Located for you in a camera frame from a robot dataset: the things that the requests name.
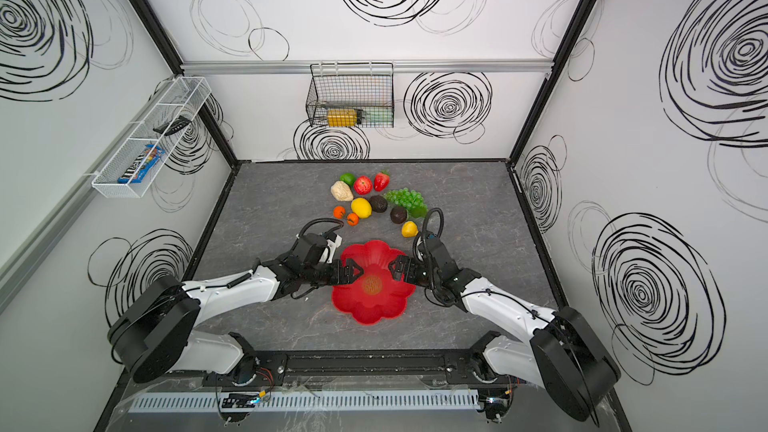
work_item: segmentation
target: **lemon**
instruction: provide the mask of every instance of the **lemon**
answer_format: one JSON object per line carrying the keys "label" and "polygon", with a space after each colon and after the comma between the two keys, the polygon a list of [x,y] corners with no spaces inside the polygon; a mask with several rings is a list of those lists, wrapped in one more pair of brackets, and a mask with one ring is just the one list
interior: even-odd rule
{"label": "lemon", "polygon": [[413,220],[409,220],[402,225],[400,233],[403,237],[415,237],[418,234],[418,227],[413,223]]}
{"label": "lemon", "polygon": [[363,197],[358,197],[352,201],[352,212],[360,218],[368,218],[371,216],[371,203]]}

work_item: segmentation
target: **wire basket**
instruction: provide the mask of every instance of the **wire basket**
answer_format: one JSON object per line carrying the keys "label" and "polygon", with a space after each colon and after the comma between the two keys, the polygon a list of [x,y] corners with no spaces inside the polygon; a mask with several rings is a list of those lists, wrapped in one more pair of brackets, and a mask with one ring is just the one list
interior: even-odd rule
{"label": "wire basket", "polygon": [[313,127],[394,127],[394,66],[334,62],[310,66],[306,115]]}
{"label": "wire basket", "polygon": [[[109,198],[144,196],[209,95],[204,77],[176,77],[96,174],[93,188]],[[153,157],[157,161],[149,166]],[[139,178],[136,171],[145,167]]]}

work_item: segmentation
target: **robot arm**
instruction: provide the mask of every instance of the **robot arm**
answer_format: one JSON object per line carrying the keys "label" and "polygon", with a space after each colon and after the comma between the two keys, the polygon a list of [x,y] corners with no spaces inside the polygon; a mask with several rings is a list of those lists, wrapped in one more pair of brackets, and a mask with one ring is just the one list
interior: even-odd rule
{"label": "robot arm", "polygon": [[[323,234],[307,233],[315,224],[337,226]],[[250,270],[203,281],[179,282],[160,277],[134,302],[108,332],[112,352],[133,380],[148,382],[169,370],[210,370],[231,375],[236,384],[253,377],[253,349],[238,334],[193,331],[216,315],[257,302],[283,298],[302,284],[312,288],[351,284],[363,270],[354,261],[341,264],[333,255],[341,245],[335,218],[306,224],[288,252],[272,261],[256,260]]]}
{"label": "robot arm", "polygon": [[[437,234],[428,232],[430,215],[441,218]],[[337,226],[323,234],[307,233],[321,222]],[[237,385],[254,376],[256,354],[238,334],[214,335],[193,331],[200,322],[246,304],[268,302],[299,290],[324,285],[351,284],[363,270],[353,261],[333,260],[343,222],[316,219],[296,236],[288,252],[239,274],[179,282],[167,275],[148,289],[110,328],[113,352],[137,383],[153,380],[168,370],[210,370]],[[413,257],[401,255],[389,264],[395,280],[429,288],[444,307],[494,322],[517,341],[499,333],[477,347],[475,374],[480,380],[513,375],[547,389],[563,410],[586,420],[620,378],[620,371],[579,312],[564,307],[556,312],[505,292],[478,272],[456,265],[442,234],[442,211],[430,210],[416,238]]]}
{"label": "robot arm", "polygon": [[[427,229],[433,213],[440,216],[437,234]],[[476,367],[481,380],[513,375],[547,389],[566,413],[586,420],[621,377],[619,367],[579,312],[539,307],[500,289],[478,272],[456,265],[440,240],[439,208],[424,218],[414,239],[413,257],[389,264],[392,278],[432,290],[438,305],[456,306],[480,315],[509,332],[513,341],[492,333],[482,358],[490,370]]]}

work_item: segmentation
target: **red plastic plate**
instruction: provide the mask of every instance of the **red plastic plate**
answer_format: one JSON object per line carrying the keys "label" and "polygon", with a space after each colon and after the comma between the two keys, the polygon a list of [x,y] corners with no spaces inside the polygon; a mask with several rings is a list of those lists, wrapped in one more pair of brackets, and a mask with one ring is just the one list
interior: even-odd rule
{"label": "red plastic plate", "polygon": [[371,240],[363,245],[350,245],[341,254],[346,264],[348,258],[357,262],[365,271],[353,284],[337,285],[331,299],[340,312],[352,314],[363,325],[373,325],[382,318],[396,318],[406,311],[408,297],[416,286],[395,282],[389,273],[389,263],[398,255],[405,255],[386,242]]}

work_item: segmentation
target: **green grapes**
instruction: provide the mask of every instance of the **green grapes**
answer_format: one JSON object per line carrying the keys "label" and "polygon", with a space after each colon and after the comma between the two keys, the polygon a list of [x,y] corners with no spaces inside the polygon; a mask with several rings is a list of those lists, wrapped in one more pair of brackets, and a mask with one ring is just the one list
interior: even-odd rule
{"label": "green grapes", "polygon": [[424,198],[415,190],[401,188],[400,190],[390,190],[384,194],[384,198],[398,206],[405,207],[408,213],[416,218],[424,217],[427,214],[427,206]]}

